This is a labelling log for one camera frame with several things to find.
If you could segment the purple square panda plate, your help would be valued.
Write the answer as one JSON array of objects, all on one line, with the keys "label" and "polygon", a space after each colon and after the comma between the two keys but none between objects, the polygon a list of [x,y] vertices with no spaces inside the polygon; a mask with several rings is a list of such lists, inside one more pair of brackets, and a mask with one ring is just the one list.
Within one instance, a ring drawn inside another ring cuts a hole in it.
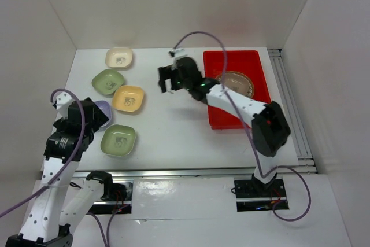
[{"label": "purple square panda plate", "polygon": [[112,110],[107,101],[95,101],[94,113],[92,117],[92,128],[97,132],[102,127],[106,127],[112,120]]}]

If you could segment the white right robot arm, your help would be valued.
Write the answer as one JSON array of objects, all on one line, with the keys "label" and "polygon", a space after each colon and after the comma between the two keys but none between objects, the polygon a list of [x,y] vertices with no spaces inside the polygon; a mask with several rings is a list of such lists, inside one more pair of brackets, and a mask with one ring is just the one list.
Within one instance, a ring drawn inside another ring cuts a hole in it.
[{"label": "white right robot arm", "polygon": [[279,150],[291,135],[280,105],[275,101],[268,104],[253,100],[216,79],[202,76],[197,63],[190,57],[159,67],[158,74],[158,85],[163,93],[167,91],[165,81],[170,80],[173,91],[185,89],[195,100],[239,118],[257,163],[252,189],[258,196],[267,195],[277,176]]}]

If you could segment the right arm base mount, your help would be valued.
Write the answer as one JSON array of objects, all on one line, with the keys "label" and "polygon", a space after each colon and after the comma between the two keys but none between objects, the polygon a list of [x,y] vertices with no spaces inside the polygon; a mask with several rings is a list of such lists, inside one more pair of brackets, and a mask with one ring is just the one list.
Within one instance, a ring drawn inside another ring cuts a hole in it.
[{"label": "right arm base mount", "polygon": [[289,210],[283,179],[276,179],[267,189],[258,187],[252,179],[234,180],[231,193],[236,198],[237,212]]}]

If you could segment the yellow square panda plate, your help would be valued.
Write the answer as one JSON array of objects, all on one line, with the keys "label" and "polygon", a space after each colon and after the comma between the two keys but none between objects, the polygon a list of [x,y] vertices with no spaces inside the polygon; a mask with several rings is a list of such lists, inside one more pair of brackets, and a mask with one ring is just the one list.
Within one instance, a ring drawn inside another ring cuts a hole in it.
[{"label": "yellow square panda plate", "polygon": [[138,86],[121,86],[113,96],[112,107],[125,113],[138,113],[141,110],[145,92]]}]

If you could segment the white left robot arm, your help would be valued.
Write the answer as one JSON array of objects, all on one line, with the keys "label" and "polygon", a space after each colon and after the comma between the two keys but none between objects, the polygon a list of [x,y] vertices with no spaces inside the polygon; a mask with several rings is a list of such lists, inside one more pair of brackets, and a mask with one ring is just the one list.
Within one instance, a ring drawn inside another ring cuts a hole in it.
[{"label": "white left robot arm", "polygon": [[64,115],[53,124],[56,131],[46,141],[40,192],[20,232],[10,236],[6,246],[71,246],[73,233],[94,202],[126,197],[124,186],[114,183],[111,174],[91,171],[77,195],[64,205],[83,152],[109,119],[90,98],[74,101],[62,93],[54,107]]}]

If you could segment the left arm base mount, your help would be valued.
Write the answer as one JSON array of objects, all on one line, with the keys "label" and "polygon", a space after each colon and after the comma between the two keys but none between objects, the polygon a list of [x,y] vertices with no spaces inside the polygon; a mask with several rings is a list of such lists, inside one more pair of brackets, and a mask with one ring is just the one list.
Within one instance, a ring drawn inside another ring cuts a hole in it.
[{"label": "left arm base mount", "polygon": [[132,213],[133,182],[114,182],[108,197],[99,198],[89,209],[95,215],[128,215]]}]

